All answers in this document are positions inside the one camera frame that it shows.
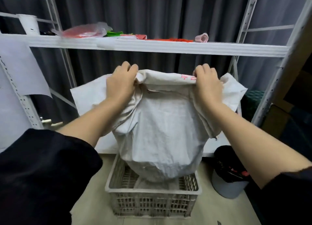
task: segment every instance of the red plastic bag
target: red plastic bag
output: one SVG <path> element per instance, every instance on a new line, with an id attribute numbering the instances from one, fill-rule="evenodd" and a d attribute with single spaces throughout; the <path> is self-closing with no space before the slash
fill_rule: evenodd
<path id="1" fill-rule="evenodd" d="M 107 34 L 107 31 L 111 31 L 112 28 L 104 22 L 98 22 L 93 24 L 79 25 L 72 27 L 65 31 L 57 31 L 52 29 L 56 35 L 60 37 L 68 38 L 81 38 L 81 37 L 103 37 Z"/>

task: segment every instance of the shelf board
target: shelf board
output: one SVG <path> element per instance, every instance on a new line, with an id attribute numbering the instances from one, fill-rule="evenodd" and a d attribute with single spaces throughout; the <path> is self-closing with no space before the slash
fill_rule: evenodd
<path id="1" fill-rule="evenodd" d="M 73 48 L 157 53 L 185 53 L 227 56 L 284 57 L 288 46 L 273 46 L 227 42 L 178 42 L 155 40 L 130 40 L 111 37 L 62 38 L 59 36 L 29 36 L 1 34 L 25 41 L 30 47 Z"/>

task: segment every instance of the plastic crate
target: plastic crate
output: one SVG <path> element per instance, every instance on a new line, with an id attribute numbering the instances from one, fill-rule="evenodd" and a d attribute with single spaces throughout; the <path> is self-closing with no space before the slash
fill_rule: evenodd
<path id="1" fill-rule="evenodd" d="M 179 190 L 134 189 L 138 175 L 116 155 L 105 190 L 117 216 L 187 218 L 201 194 L 197 172 L 179 178 Z"/>

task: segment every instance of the forearm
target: forearm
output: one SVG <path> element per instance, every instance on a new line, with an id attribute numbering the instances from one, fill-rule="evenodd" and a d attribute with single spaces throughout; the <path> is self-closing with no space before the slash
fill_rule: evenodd
<path id="1" fill-rule="evenodd" d="M 106 99 L 92 110 L 62 127 L 58 132 L 82 139 L 95 147 L 99 138 L 110 131 L 113 121 L 122 109 L 121 104 Z"/>
<path id="2" fill-rule="evenodd" d="M 304 156 L 251 124 L 224 104 L 209 110 L 260 188 L 281 172 L 312 166 Z"/>

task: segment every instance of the tiled floor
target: tiled floor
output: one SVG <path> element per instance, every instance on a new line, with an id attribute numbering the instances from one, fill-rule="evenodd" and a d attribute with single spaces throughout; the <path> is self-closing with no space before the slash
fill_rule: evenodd
<path id="1" fill-rule="evenodd" d="M 103 154 L 101 157 L 102 168 L 92 177 L 71 211 L 73 225 L 218 225 L 217 221 L 222 225 L 260 225 L 245 192 L 236 199 L 226 199 L 214 190 L 210 182 L 212 168 L 204 162 L 198 168 L 202 194 L 197 198 L 190 219 L 117 218 L 113 215 L 109 195 L 104 189 L 115 155 Z"/>

